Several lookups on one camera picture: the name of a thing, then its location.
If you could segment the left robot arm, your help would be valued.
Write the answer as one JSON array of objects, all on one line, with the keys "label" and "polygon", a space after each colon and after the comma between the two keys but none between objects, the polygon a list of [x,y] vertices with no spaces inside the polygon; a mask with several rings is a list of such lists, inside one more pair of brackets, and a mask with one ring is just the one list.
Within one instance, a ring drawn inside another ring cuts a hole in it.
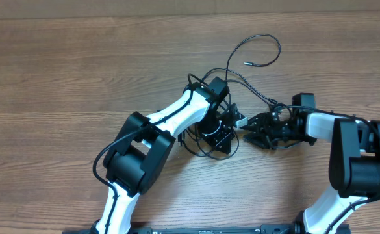
[{"label": "left robot arm", "polygon": [[115,140],[96,156],[92,172],[108,187],[102,217],[91,233],[128,233],[140,197],[160,175],[174,142],[190,126],[212,151],[231,153],[235,136],[218,107],[229,95],[227,82],[215,77],[209,84],[189,82],[182,96],[170,106],[144,116],[132,113]]}]

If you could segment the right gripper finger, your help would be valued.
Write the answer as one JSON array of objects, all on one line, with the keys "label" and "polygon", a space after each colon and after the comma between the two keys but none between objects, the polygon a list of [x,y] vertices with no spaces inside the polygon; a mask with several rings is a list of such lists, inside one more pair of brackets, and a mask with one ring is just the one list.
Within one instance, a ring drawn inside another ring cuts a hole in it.
[{"label": "right gripper finger", "polygon": [[271,150],[273,148],[272,142],[266,135],[245,135],[243,139],[263,150]]},{"label": "right gripper finger", "polygon": [[255,115],[247,121],[247,125],[241,127],[243,130],[259,132],[271,126],[273,123],[273,117],[270,112],[263,112]]}]

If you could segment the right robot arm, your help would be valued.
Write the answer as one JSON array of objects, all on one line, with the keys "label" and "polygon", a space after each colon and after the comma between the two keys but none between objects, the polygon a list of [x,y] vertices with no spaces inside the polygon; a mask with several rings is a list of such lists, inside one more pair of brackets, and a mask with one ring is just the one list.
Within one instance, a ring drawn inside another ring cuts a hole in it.
[{"label": "right robot arm", "polygon": [[291,105],[270,105],[247,121],[244,139],[264,149],[286,149],[317,140],[331,144],[330,185],[291,224],[263,224],[261,233],[350,233],[344,221],[359,207],[380,200],[380,121],[316,108],[314,94]]}]

